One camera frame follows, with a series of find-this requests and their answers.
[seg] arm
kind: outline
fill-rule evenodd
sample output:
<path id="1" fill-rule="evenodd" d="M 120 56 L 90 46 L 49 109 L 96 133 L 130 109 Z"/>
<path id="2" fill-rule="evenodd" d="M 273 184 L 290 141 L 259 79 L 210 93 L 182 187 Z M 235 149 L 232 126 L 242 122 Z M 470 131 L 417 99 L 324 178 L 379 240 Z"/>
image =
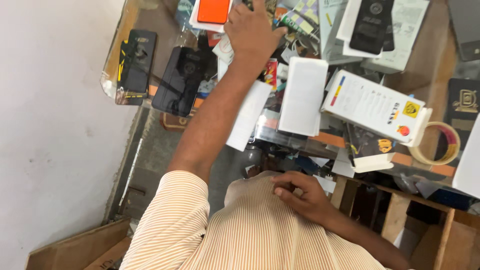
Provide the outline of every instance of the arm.
<path id="1" fill-rule="evenodd" d="M 224 146 L 243 99 L 274 52 L 285 28 L 272 32 L 264 0 L 253 0 L 254 11 L 232 8 L 224 26 L 235 56 L 227 73 L 190 121 L 167 171 L 188 171 L 206 183 L 210 168 Z"/>
<path id="2" fill-rule="evenodd" d="M 300 172 L 287 172 L 273 177 L 272 182 L 275 183 L 275 194 L 299 214 L 343 239 L 360 245 L 384 267 L 410 269 L 408 260 L 398 248 L 334 208 L 316 178 Z M 303 194 L 296 197 L 284 188 L 286 185 L 300 188 Z"/>

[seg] gold logo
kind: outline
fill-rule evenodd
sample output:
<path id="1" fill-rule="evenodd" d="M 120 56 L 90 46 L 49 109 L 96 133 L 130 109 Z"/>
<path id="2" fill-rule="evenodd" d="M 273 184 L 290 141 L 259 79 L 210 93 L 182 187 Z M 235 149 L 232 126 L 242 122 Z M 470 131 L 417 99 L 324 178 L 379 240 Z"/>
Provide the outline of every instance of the gold logo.
<path id="1" fill-rule="evenodd" d="M 416 118 L 417 114 L 419 113 L 420 105 L 413 103 L 411 101 L 407 101 L 405 105 L 405 109 L 403 109 L 403 114 L 408 115 L 411 118 Z"/>
<path id="2" fill-rule="evenodd" d="M 456 107 L 455 111 L 478 113 L 476 93 L 476 90 L 460 90 L 460 101 L 455 101 L 453 103 L 453 107 Z"/>
<path id="3" fill-rule="evenodd" d="M 387 139 L 380 139 L 378 140 L 378 149 L 382 153 L 386 153 L 390 150 L 392 150 L 392 142 Z"/>

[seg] shirt sleeve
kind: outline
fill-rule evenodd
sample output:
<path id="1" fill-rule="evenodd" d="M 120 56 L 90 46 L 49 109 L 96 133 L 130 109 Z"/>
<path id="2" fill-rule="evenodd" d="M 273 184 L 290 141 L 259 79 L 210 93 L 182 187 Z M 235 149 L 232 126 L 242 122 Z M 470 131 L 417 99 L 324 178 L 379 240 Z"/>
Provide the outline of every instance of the shirt sleeve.
<path id="1" fill-rule="evenodd" d="M 191 172 L 165 174 L 133 236 L 121 270 L 176 269 L 205 234 L 208 187 Z"/>

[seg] white wall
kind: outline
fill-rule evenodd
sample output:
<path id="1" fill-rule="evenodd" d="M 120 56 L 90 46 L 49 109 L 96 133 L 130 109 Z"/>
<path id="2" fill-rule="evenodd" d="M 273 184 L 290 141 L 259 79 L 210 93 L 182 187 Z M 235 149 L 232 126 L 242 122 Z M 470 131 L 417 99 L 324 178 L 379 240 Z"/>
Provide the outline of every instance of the white wall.
<path id="1" fill-rule="evenodd" d="M 99 79 L 123 0 L 6 0 L 0 11 L 0 265 L 98 226 L 137 107 Z"/>

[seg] floor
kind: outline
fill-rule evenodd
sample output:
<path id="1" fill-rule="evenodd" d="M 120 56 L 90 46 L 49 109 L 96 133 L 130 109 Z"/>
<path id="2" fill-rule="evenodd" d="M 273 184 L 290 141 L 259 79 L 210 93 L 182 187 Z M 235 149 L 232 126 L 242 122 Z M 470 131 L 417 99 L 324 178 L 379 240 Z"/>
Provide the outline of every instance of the floor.
<path id="1" fill-rule="evenodd" d="M 181 133 L 166 131 L 159 123 L 159 113 L 151 110 L 145 122 L 142 145 L 130 179 L 124 208 L 120 213 L 140 219 L 155 196 L 172 154 L 180 140 Z M 208 187 L 210 216 L 222 209 L 228 185 L 243 178 L 245 167 L 260 163 L 260 150 L 237 151 L 223 147 L 212 166 Z"/>

